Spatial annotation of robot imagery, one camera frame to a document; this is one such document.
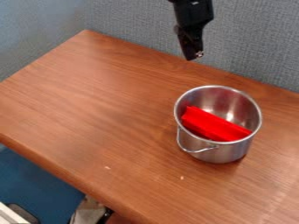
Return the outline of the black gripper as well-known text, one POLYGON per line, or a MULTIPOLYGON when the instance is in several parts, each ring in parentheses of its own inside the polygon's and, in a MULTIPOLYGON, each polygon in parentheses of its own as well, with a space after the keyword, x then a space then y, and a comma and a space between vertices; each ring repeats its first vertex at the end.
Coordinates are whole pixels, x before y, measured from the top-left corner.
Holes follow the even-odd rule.
POLYGON ((202 31, 182 27, 204 26, 214 19, 212 0, 168 0, 172 3, 178 25, 174 27, 182 53, 187 60, 203 57, 202 31))

